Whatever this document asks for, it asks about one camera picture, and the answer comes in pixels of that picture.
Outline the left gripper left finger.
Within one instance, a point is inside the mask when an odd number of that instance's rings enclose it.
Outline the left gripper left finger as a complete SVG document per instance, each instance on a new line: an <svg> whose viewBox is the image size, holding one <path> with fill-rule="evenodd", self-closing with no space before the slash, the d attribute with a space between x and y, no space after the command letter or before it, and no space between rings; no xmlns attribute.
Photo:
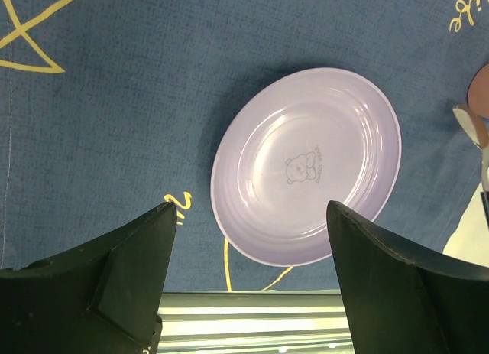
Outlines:
<svg viewBox="0 0 489 354"><path fill-rule="evenodd" d="M1 272L3 353L155 353L176 235L162 203L128 224Z"/></svg>

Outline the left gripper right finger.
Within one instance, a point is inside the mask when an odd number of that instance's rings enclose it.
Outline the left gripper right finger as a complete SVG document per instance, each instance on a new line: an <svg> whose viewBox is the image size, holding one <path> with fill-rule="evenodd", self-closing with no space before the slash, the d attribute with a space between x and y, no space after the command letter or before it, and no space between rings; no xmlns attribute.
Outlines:
<svg viewBox="0 0 489 354"><path fill-rule="evenodd" d="M384 229L337 201L329 243L356 353L486 353L488 269Z"/></svg>

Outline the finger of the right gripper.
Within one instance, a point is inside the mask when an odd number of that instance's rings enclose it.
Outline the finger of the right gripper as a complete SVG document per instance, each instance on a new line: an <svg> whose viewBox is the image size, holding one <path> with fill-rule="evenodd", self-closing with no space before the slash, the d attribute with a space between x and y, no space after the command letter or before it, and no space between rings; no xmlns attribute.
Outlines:
<svg viewBox="0 0 489 354"><path fill-rule="evenodd" d="M486 220L487 226L489 227L489 195L488 195L488 192L485 190L481 191L480 197L481 197L481 202L482 202L482 206L483 206L485 220Z"/></svg>

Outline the metal spoon teal handle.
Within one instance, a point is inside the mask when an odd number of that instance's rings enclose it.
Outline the metal spoon teal handle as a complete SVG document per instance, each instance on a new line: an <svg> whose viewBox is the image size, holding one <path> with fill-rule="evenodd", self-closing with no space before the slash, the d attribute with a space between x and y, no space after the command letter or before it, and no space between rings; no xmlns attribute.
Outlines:
<svg viewBox="0 0 489 354"><path fill-rule="evenodd" d="M459 125L481 150L481 186L488 192L488 130L482 118L474 114L466 105L458 105L453 109L453 114Z"/></svg>

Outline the purple plastic plate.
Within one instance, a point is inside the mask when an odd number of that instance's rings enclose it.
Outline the purple plastic plate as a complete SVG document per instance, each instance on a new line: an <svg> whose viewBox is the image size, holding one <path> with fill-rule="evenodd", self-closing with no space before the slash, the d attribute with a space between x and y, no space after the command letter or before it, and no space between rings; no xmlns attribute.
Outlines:
<svg viewBox="0 0 489 354"><path fill-rule="evenodd" d="M292 73L254 96L223 135L210 180L215 221L252 261L321 261L332 253L328 203L376 219L401 154L397 115L370 80L331 67Z"/></svg>

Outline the blue embroidered cloth placemat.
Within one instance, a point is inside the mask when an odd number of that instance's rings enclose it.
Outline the blue embroidered cloth placemat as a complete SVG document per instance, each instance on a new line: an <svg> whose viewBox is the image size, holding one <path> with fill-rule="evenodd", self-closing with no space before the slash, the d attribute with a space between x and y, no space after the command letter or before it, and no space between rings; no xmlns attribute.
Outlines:
<svg viewBox="0 0 489 354"><path fill-rule="evenodd" d="M442 249L479 183L452 115L488 61L488 0L1 0L1 266L20 269L181 205L167 291L333 289L331 259L291 270L225 245L213 158L265 86L351 70L392 103L397 185L378 217Z"/></svg>

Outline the aluminium mounting rail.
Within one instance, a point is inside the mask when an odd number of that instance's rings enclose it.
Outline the aluminium mounting rail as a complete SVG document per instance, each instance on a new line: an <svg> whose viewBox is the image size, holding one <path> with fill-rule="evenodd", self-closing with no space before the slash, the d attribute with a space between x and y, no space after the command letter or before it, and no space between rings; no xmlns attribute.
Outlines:
<svg viewBox="0 0 489 354"><path fill-rule="evenodd" d="M353 353L341 295L164 293L158 353Z"/></svg>

